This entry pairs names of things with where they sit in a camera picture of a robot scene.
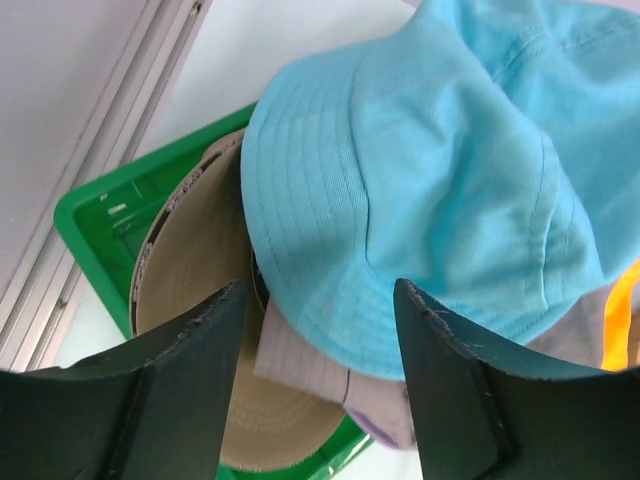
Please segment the light blue bucket hat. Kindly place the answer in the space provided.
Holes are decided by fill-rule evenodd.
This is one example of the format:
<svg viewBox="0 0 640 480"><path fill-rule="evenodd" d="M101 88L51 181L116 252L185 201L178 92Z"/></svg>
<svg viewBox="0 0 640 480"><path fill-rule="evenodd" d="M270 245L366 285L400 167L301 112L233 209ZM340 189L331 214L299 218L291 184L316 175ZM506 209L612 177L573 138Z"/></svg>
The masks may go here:
<svg viewBox="0 0 640 480"><path fill-rule="evenodd" d="M426 1L274 77L241 188L271 298L333 360L403 378L400 278L527 344L639 257L639 17Z"/></svg>

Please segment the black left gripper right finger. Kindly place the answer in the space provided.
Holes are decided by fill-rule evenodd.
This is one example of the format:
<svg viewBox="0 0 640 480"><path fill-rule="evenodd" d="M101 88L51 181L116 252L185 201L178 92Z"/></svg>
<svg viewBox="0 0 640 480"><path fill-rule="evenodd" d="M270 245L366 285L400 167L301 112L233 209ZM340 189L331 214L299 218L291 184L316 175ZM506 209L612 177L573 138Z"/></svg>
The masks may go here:
<svg viewBox="0 0 640 480"><path fill-rule="evenodd" d="M507 340L400 279L397 333L427 479L635 479L639 371Z"/></svg>

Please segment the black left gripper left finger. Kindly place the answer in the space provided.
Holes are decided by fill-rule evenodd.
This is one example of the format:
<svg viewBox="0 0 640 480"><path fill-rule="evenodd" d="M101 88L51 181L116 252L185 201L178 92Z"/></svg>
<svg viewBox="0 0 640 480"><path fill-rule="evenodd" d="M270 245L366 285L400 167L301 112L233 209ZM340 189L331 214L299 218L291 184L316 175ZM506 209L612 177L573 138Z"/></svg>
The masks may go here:
<svg viewBox="0 0 640 480"><path fill-rule="evenodd" d="M246 288L67 367L1 375L5 479L212 479Z"/></svg>

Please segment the grey bucket hat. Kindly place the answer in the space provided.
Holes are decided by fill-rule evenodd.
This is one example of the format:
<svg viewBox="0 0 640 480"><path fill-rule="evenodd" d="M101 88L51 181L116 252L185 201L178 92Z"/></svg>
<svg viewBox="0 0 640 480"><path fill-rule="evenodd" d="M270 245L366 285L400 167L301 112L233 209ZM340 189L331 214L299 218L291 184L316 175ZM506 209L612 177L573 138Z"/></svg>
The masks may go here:
<svg viewBox="0 0 640 480"><path fill-rule="evenodd" d="M530 342L531 350L589 367L603 357L605 304L611 289L583 296L551 329ZM254 374L317 395L366 415L388 433L399 450L415 450L416 435L406 384L358 373L330 359L267 303Z"/></svg>

